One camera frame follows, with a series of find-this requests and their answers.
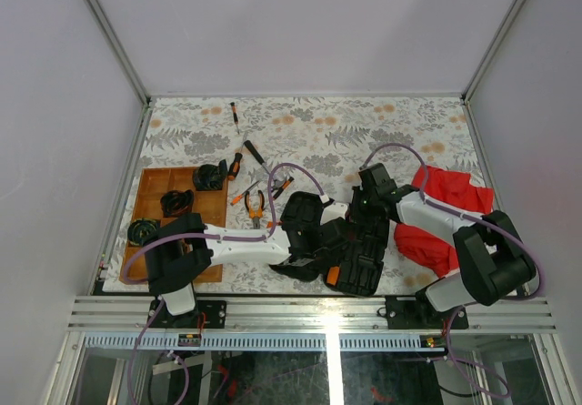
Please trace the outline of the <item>black orange handle screwdriver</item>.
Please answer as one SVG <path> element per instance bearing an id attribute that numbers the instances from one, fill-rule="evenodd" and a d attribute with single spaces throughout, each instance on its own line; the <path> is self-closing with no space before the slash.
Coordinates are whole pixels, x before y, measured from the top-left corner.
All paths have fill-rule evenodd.
<path id="1" fill-rule="evenodd" d="M 234 181 L 236 179 L 236 177 L 238 176 L 238 173 L 240 172 L 241 162 L 243 159 L 243 149 L 245 148 L 246 140 L 247 140 L 247 134 L 244 134 L 241 147 L 235 152 L 235 157 L 233 159 L 233 162 L 231 163 L 231 165 L 228 169 L 227 179 L 229 181 Z"/>

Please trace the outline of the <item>black plastic tool case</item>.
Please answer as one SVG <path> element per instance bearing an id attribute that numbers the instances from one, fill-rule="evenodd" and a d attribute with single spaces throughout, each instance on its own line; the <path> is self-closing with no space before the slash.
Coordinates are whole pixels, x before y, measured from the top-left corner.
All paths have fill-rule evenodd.
<path id="1" fill-rule="evenodd" d="M 359 188 L 348 211 L 324 223 L 324 212 L 335 205 L 314 193 L 290 196 L 280 227 L 288 236 L 290 257 L 270 268 L 303 282 L 321 278 L 325 285 L 350 296 L 370 297 L 384 268 L 390 223 L 386 213 L 370 207 Z"/>

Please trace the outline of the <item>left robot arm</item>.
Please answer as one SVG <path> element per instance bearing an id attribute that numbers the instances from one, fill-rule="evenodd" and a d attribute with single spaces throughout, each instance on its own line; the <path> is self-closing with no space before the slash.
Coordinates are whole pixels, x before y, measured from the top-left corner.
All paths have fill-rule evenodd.
<path id="1" fill-rule="evenodd" d="M 198 319 L 193 282 L 207 268 L 257 262 L 288 278 L 314 280 L 338 267 L 356 242 L 347 214 L 347 204 L 305 192 L 291 195 L 269 229 L 226 229 L 205 225 L 197 213 L 185 214 L 145 240 L 149 292 L 185 328 Z"/>

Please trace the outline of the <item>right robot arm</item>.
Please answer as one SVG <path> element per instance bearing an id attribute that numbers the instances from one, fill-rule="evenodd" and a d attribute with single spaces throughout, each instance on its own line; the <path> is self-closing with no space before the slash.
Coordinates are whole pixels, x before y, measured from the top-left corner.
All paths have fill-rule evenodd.
<path id="1" fill-rule="evenodd" d="M 459 306 L 491 306 L 537 276 L 537 267 L 501 211 L 486 215 L 451 207 L 417 187 L 399 187 L 384 165 L 359 171 L 351 216 L 365 222 L 394 222 L 418 228 L 457 253 L 459 271 L 419 291 L 416 320 L 434 327 Z"/>

